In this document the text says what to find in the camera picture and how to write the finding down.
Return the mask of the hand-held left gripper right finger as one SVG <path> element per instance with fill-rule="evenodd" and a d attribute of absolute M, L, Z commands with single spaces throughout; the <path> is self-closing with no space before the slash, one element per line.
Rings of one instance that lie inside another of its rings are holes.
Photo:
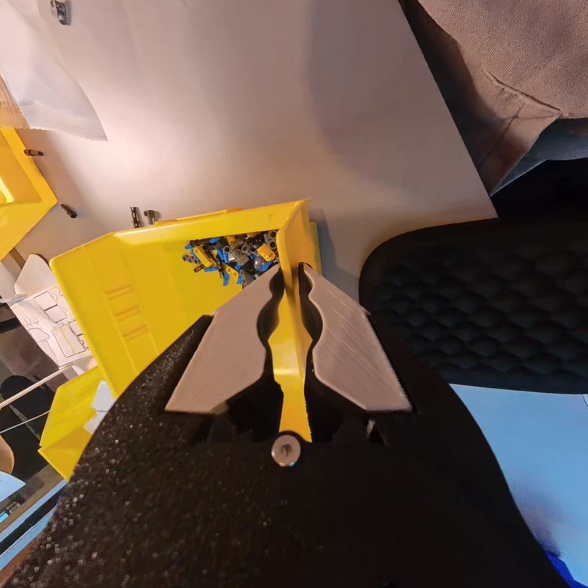
<path fill-rule="evenodd" d="M 312 439 L 334 439 L 346 429 L 368 439 L 369 422 L 411 413 L 364 307 L 307 263 L 299 264 L 299 302 L 311 339 L 304 395 Z"/>

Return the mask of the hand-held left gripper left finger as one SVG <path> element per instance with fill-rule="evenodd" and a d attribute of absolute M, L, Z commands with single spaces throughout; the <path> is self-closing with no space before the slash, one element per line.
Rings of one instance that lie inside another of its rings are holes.
<path fill-rule="evenodd" d="M 269 339 L 279 323 L 283 272 L 273 266 L 220 306 L 165 410 L 225 417 L 238 434 L 277 434 L 283 393 L 275 381 Z"/>

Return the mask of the yellow plastic bin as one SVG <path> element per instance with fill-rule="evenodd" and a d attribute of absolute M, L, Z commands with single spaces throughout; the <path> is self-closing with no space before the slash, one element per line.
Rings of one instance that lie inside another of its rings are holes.
<path fill-rule="evenodd" d="M 1 260 L 58 200 L 12 128 L 1 129 Z"/>
<path fill-rule="evenodd" d="M 117 398 L 99 366 L 57 389 L 39 453 L 62 478 L 70 479 L 86 445 Z"/>
<path fill-rule="evenodd" d="M 61 290 L 111 391 L 129 384 L 200 316 L 241 291 L 218 273 L 194 273 L 182 261 L 190 240 L 277 230 L 285 280 L 279 324 L 269 339 L 283 394 L 281 430 L 311 440 L 304 397 L 311 338 L 302 323 L 298 265 L 322 272 L 318 231 L 305 199 L 229 209 L 114 232 L 50 261 Z"/>

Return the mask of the pile of small mixed pieces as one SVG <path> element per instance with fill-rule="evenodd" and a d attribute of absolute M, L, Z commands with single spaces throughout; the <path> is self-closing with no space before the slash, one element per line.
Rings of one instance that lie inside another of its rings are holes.
<path fill-rule="evenodd" d="M 244 289 L 280 265 L 277 234 L 273 229 L 192 239 L 184 247 L 182 261 L 195 273 L 217 273 L 224 286 L 234 282 Z"/>

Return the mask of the white sticker sheet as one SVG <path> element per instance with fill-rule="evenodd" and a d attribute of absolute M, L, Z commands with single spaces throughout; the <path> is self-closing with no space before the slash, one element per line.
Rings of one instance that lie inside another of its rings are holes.
<path fill-rule="evenodd" d="M 24 263 L 10 299 L 11 311 L 36 345 L 72 379 L 97 367 L 82 329 L 48 262 L 38 254 Z"/>

